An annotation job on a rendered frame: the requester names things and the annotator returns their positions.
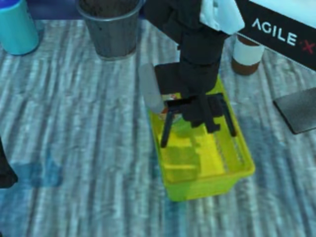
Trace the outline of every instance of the brown and white cup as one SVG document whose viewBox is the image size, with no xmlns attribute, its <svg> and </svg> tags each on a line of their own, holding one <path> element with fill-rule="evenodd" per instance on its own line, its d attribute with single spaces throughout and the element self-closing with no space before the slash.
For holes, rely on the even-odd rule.
<svg viewBox="0 0 316 237">
<path fill-rule="evenodd" d="M 240 35 L 234 45 L 232 68 L 240 75 L 248 76 L 259 67 L 265 47 Z"/>
</svg>

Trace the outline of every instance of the yellow container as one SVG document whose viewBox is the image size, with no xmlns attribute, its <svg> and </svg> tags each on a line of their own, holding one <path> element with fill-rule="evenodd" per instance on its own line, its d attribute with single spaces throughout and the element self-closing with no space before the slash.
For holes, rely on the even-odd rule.
<svg viewBox="0 0 316 237">
<path fill-rule="evenodd" d="M 236 137 L 230 135 L 224 116 L 215 119 L 221 130 L 214 134 L 208 134 L 204 125 L 192 129 L 190 123 L 180 119 L 172 126 L 167 147 L 161 148 L 164 121 L 149 112 L 163 183 L 172 201 L 224 194 L 255 171 L 220 78 L 209 94 L 219 92 L 228 103 Z"/>
</svg>

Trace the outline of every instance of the yellow box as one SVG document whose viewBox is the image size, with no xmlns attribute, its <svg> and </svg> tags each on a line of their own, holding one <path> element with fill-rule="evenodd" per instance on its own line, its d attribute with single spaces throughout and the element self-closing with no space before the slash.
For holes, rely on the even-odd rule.
<svg viewBox="0 0 316 237">
<path fill-rule="evenodd" d="M 228 192 L 255 165 L 224 87 L 218 77 L 209 94 L 222 92 L 237 136 L 232 137 L 224 116 L 215 119 L 221 130 L 208 134 L 204 125 L 192 129 L 182 118 L 172 126 L 166 148 L 160 147 L 164 121 L 149 112 L 163 183 L 172 201 L 184 201 Z"/>
</svg>

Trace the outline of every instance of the gray trash can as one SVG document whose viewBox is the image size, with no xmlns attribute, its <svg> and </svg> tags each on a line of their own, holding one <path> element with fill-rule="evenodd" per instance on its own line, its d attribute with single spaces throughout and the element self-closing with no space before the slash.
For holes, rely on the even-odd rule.
<svg viewBox="0 0 316 237">
<path fill-rule="evenodd" d="M 116 60 L 137 47 L 138 16 L 144 0 L 76 0 L 101 59 Z"/>
</svg>

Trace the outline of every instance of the black pad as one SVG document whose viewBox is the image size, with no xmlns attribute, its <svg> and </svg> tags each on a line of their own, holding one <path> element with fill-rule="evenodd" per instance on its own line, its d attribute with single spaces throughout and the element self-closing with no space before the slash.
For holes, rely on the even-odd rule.
<svg viewBox="0 0 316 237">
<path fill-rule="evenodd" d="M 273 101 L 294 134 L 316 128 L 316 88 L 282 96 Z"/>
</svg>

